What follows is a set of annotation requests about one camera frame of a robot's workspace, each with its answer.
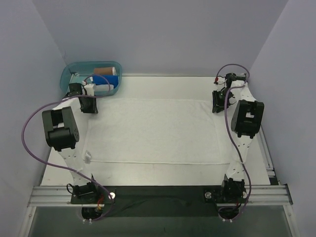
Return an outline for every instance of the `blue object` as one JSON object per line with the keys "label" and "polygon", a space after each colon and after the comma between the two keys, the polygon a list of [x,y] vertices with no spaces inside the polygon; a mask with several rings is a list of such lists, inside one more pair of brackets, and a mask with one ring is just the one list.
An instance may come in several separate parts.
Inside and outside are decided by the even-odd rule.
{"label": "blue object", "polygon": [[115,81],[112,81],[114,89],[108,92],[105,91],[95,91],[94,94],[97,96],[104,96],[104,95],[114,95],[120,86],[122,80],[122,66],[118,62],[114,61],[90,61],[90,62],[75,62],[67,65],[60,78],[60,88],[66,94],[69,90],[69,83],[82,83],[82,81],[88,77],[89,75],[93,74],[93,70],[95,68],[107,68],[107,67],[115,67],[117,72],[117,85],[115,86]]}
{"label": "blue object", "polygon": [[[114,86],[114,88],[116,88],[119,84],[119,77],[118,76],[113,76],[113,75],[102,75],[103,77],[105,77],[109,83],[111,85]],[[104,78],[98,75],[93,75],[93,83],[96,85],[107,85],[107,81],[104,80]]]}

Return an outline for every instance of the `white towel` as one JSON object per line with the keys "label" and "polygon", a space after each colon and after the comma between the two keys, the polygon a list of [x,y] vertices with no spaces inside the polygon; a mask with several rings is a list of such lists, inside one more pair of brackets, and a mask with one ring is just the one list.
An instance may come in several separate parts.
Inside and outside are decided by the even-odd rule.
{"label": "white towel", "polygon": [[230,162],[224,117],[212,113],[211,101],[105,98],[97,106],[99,114],[89,119],[84,147],[92,161]]}

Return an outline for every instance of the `wall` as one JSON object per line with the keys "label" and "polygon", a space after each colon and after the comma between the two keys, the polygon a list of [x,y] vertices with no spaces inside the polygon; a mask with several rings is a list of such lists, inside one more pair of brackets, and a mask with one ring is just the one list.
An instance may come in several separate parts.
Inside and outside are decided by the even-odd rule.
{"label": "wall", "polygon": [[251,68],[276,174],[289,184],[302,236],[316,232],[315,9],[314,0],[290,0]]}
{"label": "wall", "polygon": [[67,63],[128,73],[214,75],[251,67],[287,0],[33,0]]}
{"label": "wall", "polygon": [[[65,67],[61,54],[30,0],[0,2],[0,236],[17,236],[33,185],[43,166],[23,149],[21,129],[32,111],[60,98]],[[40,157],[47,145],[40,115],[27,129]]]}

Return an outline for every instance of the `purple cable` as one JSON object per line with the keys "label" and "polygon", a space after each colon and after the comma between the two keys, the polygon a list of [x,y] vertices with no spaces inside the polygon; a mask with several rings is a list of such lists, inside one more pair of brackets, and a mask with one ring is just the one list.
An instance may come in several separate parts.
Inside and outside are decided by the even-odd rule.
{"label": "purple cable", "polygon": [[[103,77],[102,75],[99,75],[99,74],[93,74],[93,75],[101,76],[101,77],[107,82],[107,84],[109,85],[109,90],[108,90],[108,92],[110,92],[111,87],[110,87],[109,81],[108,81],[105,77]],[[49,162],[46,162],[46,161],[40,159],[39,157],[37,157],[36,155],[34,155],[33,152],[30,151],[30,149],[29,149],[28,146],[26,145],[24,135],[25,135],[26,126],[28,125],[28,123],[30,122],[30,120],[34,117],[34,115],[36,115],[39,111],[41,111],[42,109],[44,109],[44,108],[46,108],[46,107],[48,107],[48,106],[60,104],[60,103],[62,103],[62,102],[65,102],[65,101],[67,101],[67,100],[69,100],[69,99],[73,99],[73,98],[79,98],[79,97],[103,98],[103,97],[105,97],[105,96],[106,96],[106,95],[104,95],[104,96],[75,95],[75,96],[72,96],[72,97],[68,97],[68,98],[62,99],[62,100],[57,101],[57,102],[52,102],[52,103],[43,105],[42,107],[40,107],[40,108],[38,108],[37,110],[35,110],[35,111],[28,117],[28,119],[26,120],[26,122],[25,122],[24,125],[23,125],[22,132],[21,132],[21,140],[22,140],[23,147],[24,147],[24,149],[27,151],[27,153],[29,153],[30,156],[32,156],[34,159],[36,159],[37,161],[39,161],[39,162],[41,162],[41,163],[43,163],[43,164],[46,164],[46,165],[50,165],[50,166],[53,166],[53,167],[56,167],[56,168],[66,169],[66,170],[69,170],[69,171],[71,171],[71,172],[75,172],[75,173],[77,173],[78,175],[80,175],[81,177],[83,177],[83,178],[89,180],[90,182],[92,182],[93,184],[99,186],[101,189],[103,189],[103,190],[108,194],[108,196],[109,196],[109,198],[110,198],[110,200],[111,200],[111,207],[110,207],[110,209],[109,209],[108,211],[106,211],[105,213],[102,213],[102,215],[101,215],[100,217],[98,217],[98,218],[96,218],[96,219],[93,219],[92,221],[101,220],[103,217],[105,217],[106,215],[108,215],[108,214],[112,211],[114,203],[113,203],[113,199],[112,199],[112,196],[110,195],[109,190],[107,190],[105,187],[103,187],[103,186],[102,186],[101,184],[99,184],[97,181],[95,181],[95,180],[93,180],[93,179],[91,179],[91,178],[85,176],[84,174],[78,172],[78,171],[75,170],[75,169],[72,169],[72,168],[69,168],[69,167],[66,167],[66,166],[57,165],[57,164],[52,164],[52,163],[49,163]]]}
{"label": "purple cable", "polygon": [[230,64],[226,64],[226,65],[222,66],[221,69],[217,72],[216,77],[218,77],[218,75],[219,75],[219,73],[221,72],[221,70],[222,70],[223,68],[227,67],[227,66],[238,66],[238,67],[241,67],[241,68],[245,69],[246,72],[248,73],[248,74],[247,74],[247,77],[246,77],[246,80],[245,80],[245,82],[244,82],[244,84],[243,84],[242,86],[234,86],[234,87],[231,87],[231,88],[228,89],[228,91],[226,92],[225,103],[224,103],[225,125],[226,125],[226,129],[227,129],[227,133],[228,133],[229,139],[231,140],[233,146],[235,147],[235,149],[236,149],[236,151],[237,151],[237,153],[238,153],[240,162],[241,162],[241,164],[242,164],[242,167],[243,167],[243,169],[244,169],[244,171],[245,171],[245,173],[246,173],[246,175],[247,175],[248,181],[249,181],[249,193],[248,193],[248,195],[247,195],[245,204],[242,206],[240,212],[238,213],[237,216],[235,216],[235,217],[232,218],[232,219],[229,219],[229,220],[228,220],[228,219],[225,219],[225,221],[230,221],[230,220],[233,221],[233,220],[237,219],[237,218],[244,212],[244,210],[245,210],[245,208],[246,208],[246,206],[247,206],[247,203],[248,203],[248,201],[249,201],[249,197],[250,197],[250,195],[251,195],[251,180],[250,180],[250,175],[249,175],[249,173],[248,173],[248,171],[247,171],[247,169],[246,169],[246,166],[245,166],[244,163],[243,163],[243,159],[242,159],[242,157],[241,157],[239,148],[238,148],[238,146],[236,145],[235,141],[233,140],[233,137],[232,137],[232,135],[231,135],[231,131],[230,131],[230,129],[229,129],[228,117],[227,117],[227,103],[228,103],[228,95],[229,95],[229,93],[231,92],[231,90],[243,88],[243,87],[245,86],[245,84],[247,83],[249,77],[250,77],[250,72],[249,72],[249,70],[248,70],[246,67],[244,67],[243,65],[235,64],[235,63],[230,63]]}

